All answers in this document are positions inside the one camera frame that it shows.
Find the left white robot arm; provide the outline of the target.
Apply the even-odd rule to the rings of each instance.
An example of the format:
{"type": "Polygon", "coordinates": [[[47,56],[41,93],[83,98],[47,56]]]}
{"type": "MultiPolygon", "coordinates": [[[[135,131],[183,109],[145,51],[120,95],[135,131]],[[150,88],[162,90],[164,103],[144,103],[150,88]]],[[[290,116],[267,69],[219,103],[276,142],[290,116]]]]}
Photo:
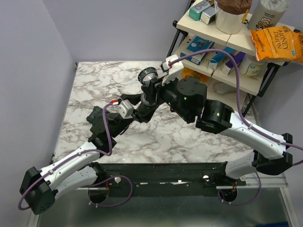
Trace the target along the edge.
{"type": "Polygon", "coordinates": [[[123,94],[103,108],[94,107],[87,117],[92,124],[92,136],[87,142],[57,162],[39,170],[32,167],[26,171],[19,190],[18,209],[30,209],[38,215],[69,191],[109,184],[116,176],[105,177],[94,170],[95,161],[111,156],[116,144],[114,137],[127,130],[133,121],[148,122],[161,104],[163,101],[159,97],[148,102],[147,95],[142,93],[123,94]]]}

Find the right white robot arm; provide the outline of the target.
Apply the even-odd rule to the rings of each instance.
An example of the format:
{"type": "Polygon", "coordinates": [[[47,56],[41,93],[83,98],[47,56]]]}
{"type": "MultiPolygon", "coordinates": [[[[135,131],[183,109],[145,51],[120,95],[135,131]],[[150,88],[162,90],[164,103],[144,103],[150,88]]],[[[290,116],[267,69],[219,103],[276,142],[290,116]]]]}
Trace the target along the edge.
{"type": "Polygon", "coordinates": [[[218,100],[207,99],[207,86],[193,77],[175,79],[162,84],[158,78],[141,79],[142,91],[151,104],[167,103],[187,123],[213,134],[220,134],[253,148],[249,154],[223,165],[218,181],[229,185],[235,179],[260,172],[279,175],[293,165],[293,156],[286,152],[284,145],[289,134],[276,135],[245,124],[238,112],[218,100]]]}

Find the clear plastic pipe fitting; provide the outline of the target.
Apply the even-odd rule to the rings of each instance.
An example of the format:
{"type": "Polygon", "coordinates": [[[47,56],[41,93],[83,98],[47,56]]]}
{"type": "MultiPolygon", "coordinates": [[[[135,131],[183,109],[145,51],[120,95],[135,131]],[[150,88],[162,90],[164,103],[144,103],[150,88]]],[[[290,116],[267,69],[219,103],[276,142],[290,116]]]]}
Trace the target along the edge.
{"type": "Polygon", "coordinates": [[[142,100],[148,105],[154,105],[156,103],[156,88],[155,82],[158,80],[158,73],[154,67],[148,67],[143,69],[139,75],[138,80],[141,83],[141,90],[143,91],[142,100]]]}

